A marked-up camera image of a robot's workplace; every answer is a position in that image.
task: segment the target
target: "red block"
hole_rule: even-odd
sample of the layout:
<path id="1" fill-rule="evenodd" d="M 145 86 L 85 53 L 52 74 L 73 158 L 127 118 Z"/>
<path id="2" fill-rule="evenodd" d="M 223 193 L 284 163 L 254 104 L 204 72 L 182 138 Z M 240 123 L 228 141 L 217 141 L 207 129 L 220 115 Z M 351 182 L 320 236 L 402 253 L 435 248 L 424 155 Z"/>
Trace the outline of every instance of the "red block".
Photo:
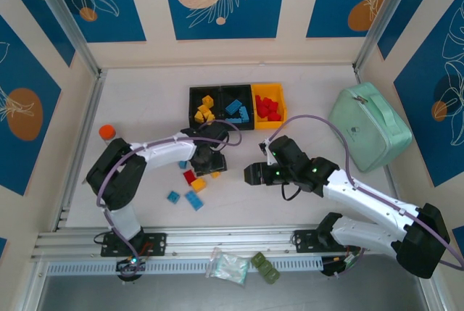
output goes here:
<path id="1" fill-rule="evenodd" d="M 276 112 L 271 112 L 268 115 L 268 121 L 281 121 L 282 117 Z"/>
<path id="2" fill-rule="evenodd" d="M 271 104 L 272 101 L 273 101 L 272 99 L 269 99 L 268 97 L 265 97 L 262 100 L 262 104 L 264 104 L 266 107 L 269 107 L 269 104 Z"/>
<path id="3" fill-rule="evenodd" d="M 265 118 L 269 114 L 269 109 L 261 105 L 256 107 L 256 112 L 258 113 L 259 117 Z"/>
<path id="4" fill-rule="evenodd" d="M 196 180 L 195 174 L 192 172 L 192 170 L 184 172 L 183 176 L 186 178 L 186 181 L 189 185 L 191 185 Z"/>
<path id="5" fill-rule="evenodd" d="M 271 112 L 277 112 L 277 108 L 278 108 L 278 102 L 272 101 L 271 103 L 269 103 L 269 110 Z"/>

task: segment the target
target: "blue block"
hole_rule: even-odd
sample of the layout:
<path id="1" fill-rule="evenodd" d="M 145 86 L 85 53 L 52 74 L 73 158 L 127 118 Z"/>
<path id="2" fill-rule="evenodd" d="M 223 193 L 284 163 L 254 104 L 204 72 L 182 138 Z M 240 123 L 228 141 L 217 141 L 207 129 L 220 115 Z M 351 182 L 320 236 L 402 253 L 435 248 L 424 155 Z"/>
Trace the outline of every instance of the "blue block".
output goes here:
<path id="1" fill-rule="evenodd" d="M 249 123 L 249 116 L 248 116 L 247 108 L 245 106 L 240 107 L 239 113 L 240 113 L 241 121 L 243 123 Z"/>
<path id="2" fill-rule="evenodd" d="M 167 199 L 173 204 L 177 204 L 177 201 L 181 198 L 181 195 L 177 194 L 175 191 L 171 191 L 171 194 L 167 195 Z"/>
<path id="3" fill-rule="evenodd" d="M 203 207 L 203 201 L 199 199 L 199 197 L 195 194 L 195 191 L 189 191 L 186 194 L 186 198 L 196 211 Z"/>
<path id="4" fill-rule="evenodd" d="M 239 118 L 239 117 L 227 117 L 225 119 L 225 121 L 228 121 L 231 124 L 241 124 L 242 123 L 241 118 Z"/>
<path id="5" fill-rule="evenodd" d="M 236 99 L 235 101 L 233 101 L 231 104 L 229 104 L 225 108 L 225 111 L 229 115 L 232 115 L 232 114 L 235 114 L 237 112 L 237 110 L 239 110 L 240 107 L 241 107 L 241 102 L 238 99 Z"/>

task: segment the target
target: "green bag handle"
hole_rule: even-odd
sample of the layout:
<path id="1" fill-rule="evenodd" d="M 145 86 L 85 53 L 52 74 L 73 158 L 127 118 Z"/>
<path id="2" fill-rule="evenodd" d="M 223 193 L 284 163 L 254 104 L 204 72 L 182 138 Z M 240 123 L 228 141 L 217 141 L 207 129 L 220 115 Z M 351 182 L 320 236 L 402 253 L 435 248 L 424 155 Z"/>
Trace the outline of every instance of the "green bag handle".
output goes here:
<path id="1" fill-rule="evenodd" d="M 397 122 L 394 119 L 393 110 L 390 106 L 385 102 L 382 95 L 375 94 L 369 97 L 369 99 L 377 106 L 378 110 L 384 117 L 384 122 L 387 128 L 389 128 L 390 132 L 393 135 L 397 135 L 401 133 L 401 129 L 399 128 Z"/>

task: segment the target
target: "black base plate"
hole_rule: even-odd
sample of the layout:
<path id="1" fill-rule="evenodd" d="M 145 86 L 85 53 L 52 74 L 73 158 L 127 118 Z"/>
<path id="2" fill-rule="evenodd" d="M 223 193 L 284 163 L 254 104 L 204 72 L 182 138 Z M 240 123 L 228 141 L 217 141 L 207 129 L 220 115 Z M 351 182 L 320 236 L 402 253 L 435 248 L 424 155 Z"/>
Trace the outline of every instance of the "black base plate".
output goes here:
<path id="1" fill-rule="evenodd" d="M 347 247 L 341 244 L 335 244 L 330 248 L 324 247 L 318 240 L 316 230 L 295 230 L 293 240 L 297 247 L 297 253 L 335 253 L 347 250 Z M 356 246 L 349 246 L 351 252 L 357 249 Z"/>
<path id="2" fill-rule="evenodd" d="M 143 233 L 139 238 L 139 247 L 134 247 L 137 252 L 142 250 L 145 244 L 153 244 L 153 248 L 144 255 L 150 257 L 162 257 L 165 255 L 166 247 L 166 234 L 165 233 Z M 121 241 L 113 232 L 107 233 L 103 238 L 103 245 L 101 246 L 100 255 L 102 257 L 129 257 L 133 255 L 132 251 L 127 245 Z"/>

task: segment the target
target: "toy building block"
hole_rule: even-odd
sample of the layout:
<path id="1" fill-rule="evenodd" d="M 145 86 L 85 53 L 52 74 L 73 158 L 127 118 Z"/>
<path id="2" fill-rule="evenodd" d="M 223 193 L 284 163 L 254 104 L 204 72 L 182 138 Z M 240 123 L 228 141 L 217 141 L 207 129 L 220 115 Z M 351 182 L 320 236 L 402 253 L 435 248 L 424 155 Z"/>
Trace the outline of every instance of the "toy building block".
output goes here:
<path id="1" fill-rule="evenodd" d="M 265 117 L 269 115 L 269 109 L 264 106 L 258 106 L 256 108 L 256 112 L 258 113 L 258 116 L 261 117 L 262 119 L 264 119 Z"/>
<path id="2" fill-rule="evenodd" d="M 195 190 L 196 193 L 199 193 L 204 188 L 206 188 L 206 182 L 203 178 L 197 178 L 195 181 L 191 182 L 190 186 Z"/>
<path id="3" fill-rule="evenodd" d="M 268 115 L 268 121 L 281 121 L 282 117 L 276 112 L 271 112 Z"/>
<path id="4" fill-rule="evenodd" d="M 227 117 L 225 121 L 228 121 L 231 124 L 241 124 L 241 118 L 239 117 Z"/>
<path id="5" fill-rule="evenodd" d="M 200 208 L 203 207 L 203 201 L 199 199 L 199 197 L 195 194 L 195 191 L 189 191 L 186 194 L 186 198 L 188 202 L 190 202 L 194 210 L 198 211 Z"/>
<path id="6" fill-rule="evenodd" d="M 203 116 L 207 119 L 211 114 L 212 114 L 211 111 L 207 110 L 205 113 L 203 113 Z"/>
<path id="7" fill-rule="evenodd" d="M 206 107 L 204 104 L 202 104 L 200 107 L 198 107 L 198 110 L 203 114 L 206 115 L 208 112 L 210 112 L 210 108 Z"/>
<path id="8" fill-rule="evenodd" d="M 177 201 L 179 201 L 180 198 L 181 195 L 177 194 L 175 191 L 171 191 L 171 193 L 167 195 L 167 199 L 173 204 L 177 204 Z"/>
<path id="9" fill-rule="evenodd" d="M 273 101 L 272 99 L 269 99 L 268 97 L 265 97 L 265 98 L 262 100 L 262 104 L 263 104 L 265 107 L 269 107 L 269 104 L 270 104 L 272 101 Z"/>
<path id="10" fill-rule="evenodd" d="M 264 276 L 264 279 L 266 282 L 269 284 L 274 284 L 278 278 L 281 277 L 281 274 L 276 270 L 276 269 L 271 269 L 266 276 Z"/>
<path id="11" fill-rule="evenodd" d="M 204 116 L 201 112 L 196 112 L 195 121 L 199 124 L 204 123 Z"/>
<path id="12" fill-rule="evenodd" d="M 189 185 L 191 185 L 192 182 L 196 180 L 195 174 L 192 172 L 192 170 L 188 170 L 187 172 L 184 172 L 183 176 L 185 177 Z"/>
<path id="13" fill-rule="evenodd" d="M 252 264 L 255 268 L 258 269 L 258 267 L 266 261 L 266 257 L 264 256 L 263 253 L 259 252 L 257 253 L 253 258 L 252 258 Z"/>
<path id="14" fill-rule="evenodd" d="M 272 101 L 271 103 L 269 103 L 269 110 L 271 112 L 277 112 L 277 108 L 278 108 L 278 102 Z"/>
<path id="15" fill-rule="evenodd" d="M 236 99 L 235 101 L 233 101 L 231 104 L 229 104 L 225 108 L 225 111 L 229 115 L 232 115 L 232 114 L 235 114 L 237 112 L 237 110 L 239 110 L 240 107 L 241 107 L 241 102 L 238 99 Z"/>
<path id="16" fill-rule="evenodd" d="M 257 269 L 260 275 L 265 277 L 269 271 L 273 269 L 273 265 L 269 262 L 269 260 L 265 260 Z"/>
<path id="17" fill-rule="evenodd" d="M 202 103 L 204 106 L 208 107 L 208 109 L 211 109 L 212 106 L 215 105 L 215 102 L 213 101 L 212 97 L 210 95 L 205 96 L 202 98 Z"/>
<path id="18" fill-rule="evenodd" d="M 240 113 L 241 121 L 243 123 L 249 123 L 249 116 L 248 116 L 247 108 L 245 106 L 241 106 L 239 108 L 239 113 Z"/>

